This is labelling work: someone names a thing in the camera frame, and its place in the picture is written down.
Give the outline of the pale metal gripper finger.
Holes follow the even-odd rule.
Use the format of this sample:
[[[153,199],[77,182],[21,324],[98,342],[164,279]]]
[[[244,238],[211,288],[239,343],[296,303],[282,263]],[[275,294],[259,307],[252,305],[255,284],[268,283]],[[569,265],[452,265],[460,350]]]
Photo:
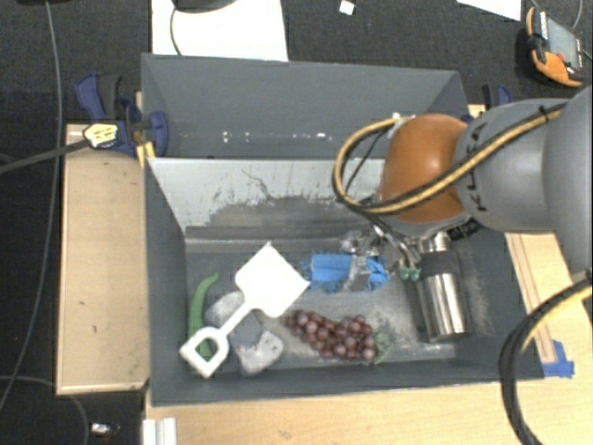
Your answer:
[[[365,255],[368,251],[368,233],[350,231],[341,242],[341,250],[349,255]]]
[[[355,266],[348,272],[346,291],[365,291],[369,284],[371,271],[367,268],[360,269]]]

